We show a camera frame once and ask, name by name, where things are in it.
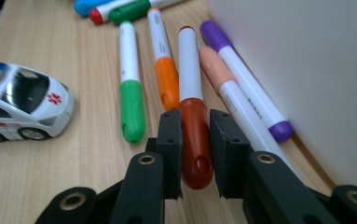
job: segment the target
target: wooden surface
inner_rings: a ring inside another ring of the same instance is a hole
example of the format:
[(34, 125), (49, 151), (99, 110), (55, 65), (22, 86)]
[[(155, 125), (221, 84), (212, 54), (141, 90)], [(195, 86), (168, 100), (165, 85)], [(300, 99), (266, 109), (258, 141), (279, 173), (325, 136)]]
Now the wooden surface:
[[(164, 109), (158, 100), (147, 18), (133, 23), (146, 133), (139, 145), (130, 145), (119, 129), (118, 28), (112, 23), (93, 25), (74, 12), (73, 4), (74, 0), (9, 0), (3, 8), (0, 62), (21, 64), (57, 78), (74, 93), (76, 110), (58, 138), (0, 143), (0, 223), (34, 223), (65, 189), (107, 189), (124, 177), (131, 157), (144, 151), (146, 139), (157, 136)], [(199, 25), (211, 17), (205, 0), (163, 9), (162, 16), (175, 59), (178, 32), (184, 25), (194, 27), (199, 47), (204, 45)], [(204, 74), (202, 84), (206, 105), (227, 111)], [(330, 193), (330, 186), (304, 157), (306, 150), (300, 150), (294, 140), (281, 146), (300, 168), (307, 186)], [(241, 200), (220, 199), (214, 181), (203, 190), (183, 185), (183, 193), (183, 200), (166, 202), (166, 223), (246, 223)]]

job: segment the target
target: toy car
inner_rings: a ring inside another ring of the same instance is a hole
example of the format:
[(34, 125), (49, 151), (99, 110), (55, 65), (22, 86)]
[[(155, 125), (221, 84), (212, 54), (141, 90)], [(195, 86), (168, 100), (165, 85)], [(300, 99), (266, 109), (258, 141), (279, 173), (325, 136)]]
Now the toy car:
[(74, 107), (74, 95), (55, 78), (0, 63), (0, 142), (56, 137), (67, 126)]

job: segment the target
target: orange marker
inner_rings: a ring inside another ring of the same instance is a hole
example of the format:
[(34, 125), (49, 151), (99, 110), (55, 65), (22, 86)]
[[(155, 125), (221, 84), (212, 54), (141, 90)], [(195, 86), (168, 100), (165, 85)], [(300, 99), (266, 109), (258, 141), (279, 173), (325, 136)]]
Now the orange marker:
[(203, 102), (196, 33), (190, 26), (179, 32), (179, 83), (184, 138), (182, 178), (192, 189), (203, 189), (213, 179), (213, 159)]
[(155, 55), (160, 101), (166, 110), (172, 110), (179, 105), (178, 73), (170, 53), (169, 41), (160, 11), (156, 8), (149, 9), (148, 21)]

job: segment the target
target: green marker cap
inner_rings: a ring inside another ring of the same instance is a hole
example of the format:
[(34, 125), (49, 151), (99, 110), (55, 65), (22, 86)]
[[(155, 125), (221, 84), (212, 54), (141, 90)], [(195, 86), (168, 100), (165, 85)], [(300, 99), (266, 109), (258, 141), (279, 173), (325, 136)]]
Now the green marker cap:
[(120, 128), (125, 140), (132, 144), (141, 141), (145, 133), (143, 87), (135, 80), (120, 84)]
[(124, 20), (134, 21), (146, 16), (149, 8), (151, 3), (148, 0), (139, 0), (112, 9), (108, 18), (114, 25), (119, 25)]

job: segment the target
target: marker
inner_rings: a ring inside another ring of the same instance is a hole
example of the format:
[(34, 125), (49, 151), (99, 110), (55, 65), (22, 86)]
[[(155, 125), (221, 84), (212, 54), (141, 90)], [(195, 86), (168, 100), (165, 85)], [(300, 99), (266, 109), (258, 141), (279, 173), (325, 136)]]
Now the marker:
[(164, 108), (169, 111), (179, 105), (178, 72), (170, 53), (169, 41), (160, 11), (148, 11), (149, 31), (155, 56), (155, 71), (158, 77), (158, 94)]
[(217, 51), (227, 64), (244, 92), (245, 98), (248, 99), (257, 116), (266, 124), (274, 139), (279, 143), (288, 140), (294, 132), (291, 124), (272, 103), (222, 31), (212, 21), (205, 21), (200, 26), (200, 32), (204, 42)]
[(182, 119), (182, 178), (192, 189), (203, 189), (213, 179), (213, 160), (207, 107), (203, 102), (196, 33), (181, 28), (179, 43), (179, 93)]
[(107, 2), (111, 2), (111, 0), (76, 0), (74, 9), (79, 16), (87, 17), (93, 8)]
[(134, 26), (120, 24), (120, 121), (123, 137), (136, 144), (144, 136), (143, 87), (140, 83)]
[(116, 7), (124, 6), (134, 1), (135, 0), (115, 0), (112, 2), (102, 4), (90, 11), (89, 18), (95, 25), (102, 24), (108, 21), (108, 14), (112, 9)]
[(183, 1), (185, 0), (138, 0), (112, 9), (109, 13), (109, 20), (119, 25), (124, 20), (134, 21), (146, 16), (151, 7), (162, 9)]
[(215, 91), (222, 97), (230, 114), (250, 140), (252, 148), (255, 151), (268, 151), (276, 154), (296, 173), (294, 166), (282, 153), (280, 146), (256, 115), (250, 103), (242, 100), (245, 96), (236, 83), (235, 77), (215, 50), (202, 47), (199, 50), (199, 60)]

